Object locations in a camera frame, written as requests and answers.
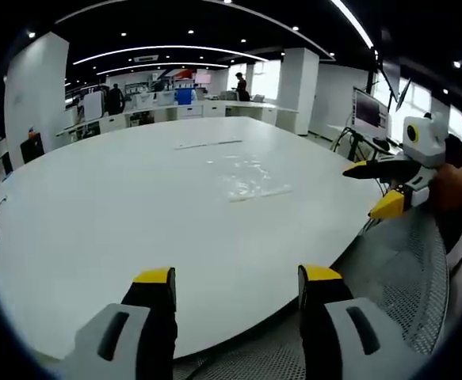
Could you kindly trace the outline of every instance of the office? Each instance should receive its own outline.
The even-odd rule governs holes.
[[[462,147],[462,53],[441,52],[444,63],[434,63],[416,54],[418,45],[403,51],[410,32],[391,25],[392,54],[358,6],[296,4],[104,2],[60,7],[48,27],[22,31],[0,72],[0,304],[40,364],[79,355],[76,333],[107,305],[132,315],[127,306],[142,305],[129,288],[162,283],[163,295],[174,294],[170,269],[141,275],[157,268],[176,271],[178,364],[303,296],[300,264],[332,267],[353,295],[370,300],[352,307],[398,337],[391,342],[401,355],[384,362],[388,373],[400,367],[407,377],[433,351],[449,252],[433,220],[415,212],[445,145],[422,131],[444,126]],[[323,23],[311,21],[313,6]],[[410,129],[406,117],[415,118]],[[434,143],[419,158],[414,143],[425,139]],[[404,192],[390,178],[347,171],[399,154],[418,164]],[[395,211],[407,211],[402,223],[376,224],[391,194]],[[401,261],[406,255],[384,248],[387,239],[373,240],[409,241],[412,215],[430,227],[422,253],[432,260]],[[368,243],[383,252],[365,256]],[[368,271],[359,257],[376,265]],[[385,257],[402,275],[388,272]],[[339,280],[305,270],[305,282],[315,272]],[[399,280],[405,273],[415,289],[440,294],[418,296]],[[370,283],[407,289],[397,296]],[[385,311],[406,299],[415,302],[394,317]],[[424,305],[437,312],[426,316]],[[433,328],[420,336],[424,323]],[[307,353],[295,352],[289,370],[308,373]],[[361,364],[356,373],[368,371]]]

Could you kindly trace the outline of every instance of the oval table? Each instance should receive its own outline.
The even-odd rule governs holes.
[[[332,265],[380,198],[344,158],[245,117],[155,123],[54,150],[0,184],[0,304],[32,349],[74,335],[141,271],[176,268],[175,357],[236,336]]]

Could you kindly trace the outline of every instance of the mesh surface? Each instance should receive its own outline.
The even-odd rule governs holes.
[[[185,380],[211,356],[201,355],[174,365],[174,380]],[[299,316],[287,318],[266,334],[256,336],[222,355],[198,372],[194,379],[304,380],[304,354]]]
[[[399,323],[416,352],[434,349],[445,317],[449,278],[433,217],[420,208],[375,226],[337,268],[355,297],[370,298]]]

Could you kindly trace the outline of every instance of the ceiling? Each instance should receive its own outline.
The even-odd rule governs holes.
[[[4,90],[2,76],[9,60],[31,43],[26,30],[35,31],[37,36],[53,31],[70,42],[67,81],[72,85],[67,89],[102,80],[104,76],[97,73],[103,70],[136,65],[128,60],[138,55],[158,54],[159,63],[227,65],[231,64],[231,59],[236,63],[254,62],[216,51],[155,49],[125,52],[73,65],[91,55],[152,45],[222,48],[265,59],[281,59],[281,52],[286,48],[306,47],[321,59],[331,60],[327,52],[334,53],[340,65],[364,70],[376,68],[373,51],[330,0],[234,0],[230,5],[204,0],[127,0],[55,23],[97,3],[99,1],[65,0],[35,9],[13,4],[6,14],[0,11],[0,113]],[[458,70],[452,64],[462,60],[462,1],[446,9],[441,9],[440,2],[427,0],[344,0],[344,3],[363,25],[381,55],[403,57],[403,74],[429,87],[441,100],[462,104],[462,67]],[[270,17],[287,28],[250,11]],[[293,26],[300,28],[299,33],[290,29]],[[449,97],[442,94],[443,89],[449,89]]]

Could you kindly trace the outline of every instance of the window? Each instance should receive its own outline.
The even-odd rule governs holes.
[[[252,94],[264,95],[267,99],[276,100],[280,85],[281,61],[257,62],[254,65]]]
[[[373,97],[385,105],[389,103],[389,85],[386,79],[379,73],[376,77],[378,83],[375,84]],[[408,81],[401,78],[399,81],[399,92],[401,93]],[[391,101],[391,130],[389,138],[400,143],[403,141],[403,121],[408,116],[423,117],[431,109],[431,92],[420,85],[411,83],[407,90],[403,105],[396,111],[396,101]]]
[[[453,106],[449,110],[449,133],[462,142],[462,112]]]
[[[238,86],[238,79],[236,79],[237,73],[243,74],[243,79],[246,80],[246,63],[229,67],[229,76],[227,77],[227,91],[231,91],[233,87],[236,88]]]

